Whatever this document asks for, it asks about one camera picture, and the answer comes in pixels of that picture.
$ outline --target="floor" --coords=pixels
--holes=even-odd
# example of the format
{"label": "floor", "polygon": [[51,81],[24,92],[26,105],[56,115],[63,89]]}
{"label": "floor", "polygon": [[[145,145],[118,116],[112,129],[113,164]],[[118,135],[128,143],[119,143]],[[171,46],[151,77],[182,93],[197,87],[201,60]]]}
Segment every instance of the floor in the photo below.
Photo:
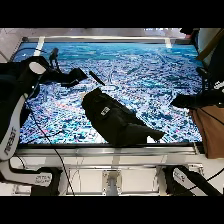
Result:
{"label": "floor", "polygon": [[[23,36],[51,36],[51,35],[112,35],[112,36],[165,36],[165,37],[178,37],[178,38],[185,38],[185,35],[181,34],[179,32],[180,29],[166,29],[166,28],[158,28],[153,29],[149,28],[147,30],[144,30],[143,28],[133,28],[133,29],[124,29],[124,28],[90,28],[90,29],[83,29],[83,28],[58,28],[58,29],[46,29],[46,28],[38,28],[38,29],[23,29],[23,28],[1,28],[0,29],[0,51],[7,57],[10,58],[12,53],[15,51],[16,48],[18,48],[19,43],[21,42],[21,39]],[[0,56],[0,62],[5,62],[4,58]],[[25,164],[28,165],[34,165],[34,164],[43,164],[46,160],[46,158],[22,158]],[[102,160],[99,158],[95,158],[94,160],[91,160],[91,162],[97,163],[102,162]],[[139,161],[142,162],[149,158],[132,158],[133,161]],[[154,157],[150,158],[154,161],[162,161],[163,157]],[[83,163],[89,164],[90,158],[88,158],[86,161],[84,160]],[[197,159],[197,161],[200,161],[203,164],[204,167],[204,175],[206,178],[210,177],[211,175],[218,172],[220,169],[224,167],[224,159],[219,160],[208,160],[203,155],[200,156],[200,159]],[[69,164],[76,164],[75,158],[66,158],[66,163]],[[21,161],[19,161],[18,158],[12,159],[12,164],[14,167],[21,167]],[[144,175],[141,176],[141,181],[139,179],[135,179],[135,183],[139,182],[138,187],[143,183],[142,181],[145,179]],[[215,179],[211,180],[210,183],[213,184],[214,187],[216,187],[220,192],[223,191],[223,183],[224,183],[224,174],[222,173]],[[10,184],[0,184],[0,195],[12,195],[12,192],[14,191],[14,186]]]}

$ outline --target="black cable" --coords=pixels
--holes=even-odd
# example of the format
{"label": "black cable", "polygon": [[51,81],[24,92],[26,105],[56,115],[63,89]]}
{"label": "black cable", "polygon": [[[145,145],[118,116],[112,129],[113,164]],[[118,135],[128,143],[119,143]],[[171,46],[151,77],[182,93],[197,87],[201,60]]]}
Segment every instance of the black cable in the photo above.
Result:
{"label": "black cable", "polygon": [[[59,132],[57,132],[57,133],[55,133],[55,134],[53,134],[53,135],[47,136],[47,137],[48,137],[48,138],[54,137],[55,135],[58,135],[58,134],[60,134],[61,132],[62,132],[62,131],[59,131]],[[35,140],[37,140],[37,139],[40,139],[40,138],[45,138],[45,136],[40,136],[40,137],[34,138],[34,139],[32,139],[32,140],[26,142],[25,144],[29,144],[30,142],[33,142],[33,141],[35,141]]]}
{"label": "black cable", "polygon": [[[28,107],[29,107],[29,109],[30,109],[31,115],[32,115],[32,117],[33,117],[33,120],[34,120],[36,126],[37,126],[37,127],[39,128],[39,130],[44,134],[45,138],[49,141],[50,145],[51,145],[52,147],[54,147],[54,145],[51,143],[51,140],[48,138],[48,136],[44,133],[44,131],[43,131],[43,130],[40,128],[40,126],[38,125],[38,123],[37,123],[37,121],[36,121],[36,118],[35,118],[35,116],[34,116],[34,113],[33,113],[32,109],[31,109],[31,106],[30,106],[30,104],[29,104],[28,101],[27,101],[26,96],[25,96],[25,95],[23,95],[23,96],[24,96],[24,98],[25,98],[26,104],[28,105]],[[58,151],[57,151],[55,148],[54,148],[54,151],[57,153],[58,157],[59,157],[60,160],[61,160],[62,166],[63,166],[64,171],[65,171],[65,175],[66,175],[67,180],[68,180],[68,183],[69,183],[69,186],[70,186],[70,188],[71,188],[71,190],[72,190],[73,195],[75,196],[75,193],[74,193],[74,191],[73,191],[71,182],[70,182],[70,180],[69,180],[69,176],[68,176],[68,174],[67,174],[67,171],[66,171],[66,168],[65,168],[65,164],[64,164],[64,162],[63,162],[63,159],[61,158],[60,154],[58,153]]]}
{"label": "black cable", "polygon": [[[204,109],[199,108],[200,110],[202,110],[204,113],[206,113],[207,115],[209,115],[210,117],[214,118],[216,121],[218,121],[220,124],[222,124],[224,126],[224,123],[222,121],[220,121],[218,118],[214,117],[213,115],[209,114],[208,112],[206,112]],[[206,179],[204,182],[208,182],[210,180],[212,180],[213,178],[217,177],[219,174],[221,174],[224,171],[224,168],[221,169],[219,172],[217,172],[216,174],[214,174],[213,176],[209,177],[208,179]],[[173,196],[179,196],[182,194],[185,194],[188,191],[191,191],[193,189],[197,188],[197,186],[195,185],[194,187],[191,187],[189,189],[187,189],[186,191],[179,193],[179,194],[174,194]]]}
{"label": "black cable", "polygon": [[16,157],[21,161],[21,163],[23,164],[23,169],[25,170],[25,169],[26,169],[26,166],[25,166],[23,160],[22,160],[19,156],[17,156],[17,155],[16,155]]}
{"label": "black cable", "polygon": [[12,62],[12,61],[14,60],[15,56],[16,56],[20,51],[22,51],[22,50],[29,50],[29,49],[30,49],[30,50],[40,51],[40,52],[43,52],[43,53],[47,53],[46,51],[37,49],[37,48],[35,48],[35,47],[26,47],[26,48],[22,48],[22,49],[17,50],[17,51],[11,56],[11,58],[10,58],[9,61]]}

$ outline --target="white floor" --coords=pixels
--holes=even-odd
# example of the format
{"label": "white floor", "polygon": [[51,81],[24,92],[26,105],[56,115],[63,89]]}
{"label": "white floor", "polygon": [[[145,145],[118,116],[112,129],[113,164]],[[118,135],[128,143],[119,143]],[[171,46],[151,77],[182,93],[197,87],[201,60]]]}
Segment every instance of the white floor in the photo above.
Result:
{"label": "white floor", "polygon": [[[179,32],[179,28],[175,29],[155,29],[155,28],[150,28],[150,29],[143,29],[143,28],[89,28],[89,29],[84,29],[84,28],[38,28],[38,29],[24,29],[24,28],[0,28],[0,51],[5,54],[7,58],[10,58],[12,53],[15,51],[15,49],[18,47],[18,45],[21,42],[22,37],[38,37],[38,36],[163,36],[163,37],[176,37],[176,38],[185,38],[184,34],[181,34]],[[0,62],[5,62],[4,58],[0,55]],[[135,161],[145,161],[146,158],[136,158]],[[160,157],[154,157],[151,158],[153,161],[161,161],[163,159],[162,156]],[[42,164],[45,161],[45,158],[24,158],[27,164],[32,165],[32,164]],[[76,159],[75,158],[66,158],[65,161],[67,163],[69,162],[70,164],[76,164]],[[102,161],[102,158],[96,158],[95,162]],[[224,167],[224,160],[219,159],[219,160],[208,160],[204,156],[200,156],[200,159],[198,159],[203,164],[204,167],[204,174],[205,177],[208,178],[211,175],[215,174],[218,172],[220,169]],[[14,167],[19,167],[21,166],[21,162],[18,160],[18,158],[13,158],[12,159]],[[141,173],[141,180],[139,180],[138,175],[135,174],[135,183],[138,183],[137,187],[141,187],[142,184],[144,183],[144,179],[146,178],[143,173]],[[85,175],[83,173],[83,182],[89,185],[90,183],[88,182],[88,178],[85,178]],[[133,185],[133,180],[131,181],[126,187],[130,187]],[[222,192],[223,189],[223,184],[224,184],[224,173],[216,177],[211,181],[213,186],[215,186],[220,192]],[[13,192],[13,185],[9,184],[0,184],[0,195],[11,195]]]}

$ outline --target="black bag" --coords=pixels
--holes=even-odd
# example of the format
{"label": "black bag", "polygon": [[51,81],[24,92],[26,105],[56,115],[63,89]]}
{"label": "black bag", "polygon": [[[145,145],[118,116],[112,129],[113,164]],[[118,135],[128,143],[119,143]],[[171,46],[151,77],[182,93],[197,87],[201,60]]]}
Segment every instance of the black bag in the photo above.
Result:
{"label": "black bag", "polygon": [[147,137],[159,140],[164,132],[153,130],[127,107],[99,88],[85,95],[82,107],[98,133],[116,147],[147,143]]}

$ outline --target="blue water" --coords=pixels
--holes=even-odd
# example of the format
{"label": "blue water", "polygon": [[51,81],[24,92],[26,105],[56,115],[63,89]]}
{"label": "blue water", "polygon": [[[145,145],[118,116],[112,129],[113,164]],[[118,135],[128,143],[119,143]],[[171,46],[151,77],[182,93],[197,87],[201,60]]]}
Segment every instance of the blue water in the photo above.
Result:
{"label": "blue water", "polygon": [[[21,47],[36,47],[25,43]],[[142,43],[45,43],[41,53],[48,58],[54,47],[63,72],[73,67],[97,74],[106,84],[101,88],[136,112],[149,127],[166,132],[165,142],[201,141],[197,127],[187,111],[170,105],[177,93],[194,94],[201,90],[201,79],[195,71],[201,62],[192,45]],[[32,55],[34,50],[20,52],[15,60]],[[41,128],[53,135],[53,143],[105,142],[87,120],[81,107],[80,93],[101,87],[92,77],[66,89],[59,84],[41,85],[37,98],[30,103]],[[21,140],[28,142],[41,132],[29,117],[21,129]],[[48,143],[44,138],[33,143]]]}

